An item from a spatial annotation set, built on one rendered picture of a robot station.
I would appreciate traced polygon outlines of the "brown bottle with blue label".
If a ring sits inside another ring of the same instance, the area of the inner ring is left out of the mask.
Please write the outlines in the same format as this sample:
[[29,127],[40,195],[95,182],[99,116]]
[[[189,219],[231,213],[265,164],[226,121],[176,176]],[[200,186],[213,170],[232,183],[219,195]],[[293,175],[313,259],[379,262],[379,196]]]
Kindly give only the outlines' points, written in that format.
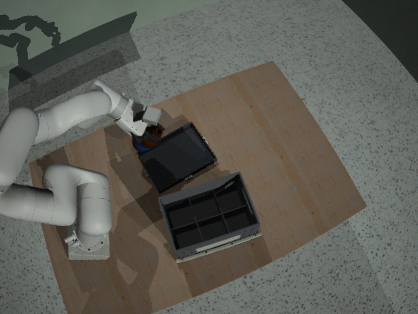
[[[162,134],[163,134],[163,130],[161,128],[152,128],[151,126],[146,127],[146,130],[150,133],[150,134],[154,134],[155,136],[157,136],[158,138],[161,138]],[[149,139],[145,139],[140,143],[136,143],[134,141],[134,138],[132,138],[132,144],[133,147],[139,151],[139,152],[145,152],[155,146],[157,146],[159,144],[159,142],[153,143],[152,141],[150,141]]]

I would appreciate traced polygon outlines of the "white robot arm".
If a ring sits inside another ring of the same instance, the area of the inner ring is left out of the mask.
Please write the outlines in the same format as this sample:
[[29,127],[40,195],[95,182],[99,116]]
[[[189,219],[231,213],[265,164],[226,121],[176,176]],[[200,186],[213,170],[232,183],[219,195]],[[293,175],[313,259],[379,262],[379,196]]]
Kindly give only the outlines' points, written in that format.
[[51,107],[34,111],[21,106],[11,110],[0,125],[0,214],[69,226],[76,220],[78,207],[72,234],[64,241],[73,240],[72,248],[77,246],[86,252],[99,250],[112,227],[110,183],[106,175],[68,164],[53,164],[44,172],[43,189],[14,182],[32,145],[52,140],[75,125],[89,128],[105,115],[117,119],[127,104],[124,92],[120,94],[94,79],[84,93]]

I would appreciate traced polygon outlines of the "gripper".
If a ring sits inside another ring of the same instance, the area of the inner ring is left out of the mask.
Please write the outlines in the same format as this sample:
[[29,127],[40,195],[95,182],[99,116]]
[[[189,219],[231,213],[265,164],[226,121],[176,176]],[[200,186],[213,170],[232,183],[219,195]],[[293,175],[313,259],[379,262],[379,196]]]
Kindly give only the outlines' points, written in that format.
[[[145,139],[149,139],[153,143],[161,142],[160,138],[154,134],[150,134],[147,130],[145,130],[148,123],[142,122],[142,120],[133,122],[136,113],[145,110],[145,108],[146,106],[142,105],[141,103],[128,98],[128,104],[124,112],[117,119],[115,119],[114,122],[125,133],[133,137],[137,144]],[[165,130],[165,128],[163,128],[159,123],[157,123],[157,126],[151,125],[151,127],[154,129],[161,128],[163,131]],[[139,138],[138,136],[141,137]]]

